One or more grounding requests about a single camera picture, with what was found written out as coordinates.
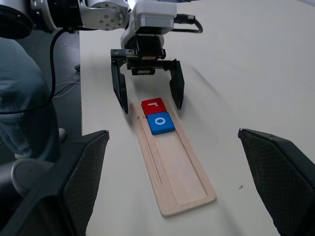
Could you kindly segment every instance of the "cable on floor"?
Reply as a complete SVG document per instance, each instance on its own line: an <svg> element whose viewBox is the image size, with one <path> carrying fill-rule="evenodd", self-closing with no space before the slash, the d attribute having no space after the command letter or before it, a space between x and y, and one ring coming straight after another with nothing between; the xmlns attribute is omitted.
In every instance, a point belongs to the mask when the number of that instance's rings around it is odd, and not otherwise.
<svg viewBox="0 0 315 236"><path fill-rule="evenodd" d="M64 87L63 89L61 89L59 92L57 92L53 98L53 100L55 100L56 98L60 98L60 97L64 97L66 96L67 94L69 94L72 90L74 90L79 84L81 84L81 80L77 80L77 81L74 81L74 82L64 82L64 83L61 83L61 84L58 84L56 85L57 86L60 86L60 85L64 85L64 84L69 84L67 85L66 87Z"/></svg>

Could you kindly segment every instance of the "robotic arm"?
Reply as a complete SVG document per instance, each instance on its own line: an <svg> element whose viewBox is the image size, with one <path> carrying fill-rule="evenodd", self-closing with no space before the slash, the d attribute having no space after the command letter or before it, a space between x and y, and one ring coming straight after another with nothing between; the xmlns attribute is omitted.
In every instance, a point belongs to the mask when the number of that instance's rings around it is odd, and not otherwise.
<svg viewBox="0 0 315 236"><path fill-rule="evenodd" d="M195 24L198 30L174 29L174 23ZM125 29L121 49L111 50L114 92L128 113L125 77L127 64L133 75L153 75L155 69L170 70L171 93L180 110L184 79L179 61L164 61L163 35L170 31L202 33L191 15L177 14L175 3L156 0L0 0L0 37L21 39L33 29L47 33L63 28L77 30Z"/></svg>

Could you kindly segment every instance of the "groove in wooden board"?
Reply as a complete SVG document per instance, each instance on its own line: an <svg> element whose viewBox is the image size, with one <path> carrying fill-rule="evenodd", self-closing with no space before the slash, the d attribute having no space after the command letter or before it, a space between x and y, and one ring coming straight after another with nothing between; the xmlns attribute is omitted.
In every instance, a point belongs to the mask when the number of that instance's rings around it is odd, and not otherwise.
<svg viewBox="0 0 315 236"><path fill-rule="evenodd" d="M140 117L138 117L137 119L138 119L139 125L141 126L142 135L143 135L143 137L145 137L145 138L147 139L146 133L144 132L144 129L143 129L143 126L142 126L142 122L141 122ZM149 146L149 144L148 144L148 142L147 142L146 140L144 141L144 143L145 143L146 146L147 146L147 151L148 151L148 153L149 153L149 155L150 155L151 163L152 163L152 166L153 166L153 168L154 168L154 172L155 172L155 174L156 174L156 176L157 176L158 182L159 182L159 184L162 184L161 178L160 178L159 173L158 173L157 165L156 165L156 162L154 161L154 158L153 158L153 155L152 155L150 146Z"/></svg>
<svg viewBox="0 0 315 236"><path fill-rule="evenodd" d="M207 196L177 132L154 135L168 180L178 205L184 205Z"/></svg>

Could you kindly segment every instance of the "gray floor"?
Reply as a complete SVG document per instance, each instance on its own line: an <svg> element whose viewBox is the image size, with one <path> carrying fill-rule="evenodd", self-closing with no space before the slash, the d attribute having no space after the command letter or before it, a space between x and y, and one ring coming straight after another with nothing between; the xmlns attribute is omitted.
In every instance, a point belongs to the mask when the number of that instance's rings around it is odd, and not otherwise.
<svg viewBox="0 0 315 236"><path fill-rule="evenodd" d="M48 87L51 87L49 48L53 36L53 34L33 31L28 38L18 40L42 70ZM80 74L76 73L74 67L80 63L79 34L62 34L56 42L54 52L57 84L78 80ZM77 86L67 96L56 99L54 105L59 127L64 128L67 133L65 143L81 136L80 86ZM14 154L5 144L0 145L0 164L11 160L14 160Z"/></svg>

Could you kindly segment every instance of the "person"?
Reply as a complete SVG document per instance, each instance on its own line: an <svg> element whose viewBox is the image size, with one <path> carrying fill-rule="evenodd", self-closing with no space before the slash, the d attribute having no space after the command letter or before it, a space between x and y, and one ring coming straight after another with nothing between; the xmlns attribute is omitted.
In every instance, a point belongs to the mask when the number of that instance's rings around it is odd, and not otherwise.
<svg viewBox="0 0 315 236"><path fill-rule="evenodd" d="M26 51L12 39L0 38L0 112L27 109L43 104L50 91L41 70ZM0 136L16 158L56 162L60 138L53 103L11 115L0 114Z"/></svg>

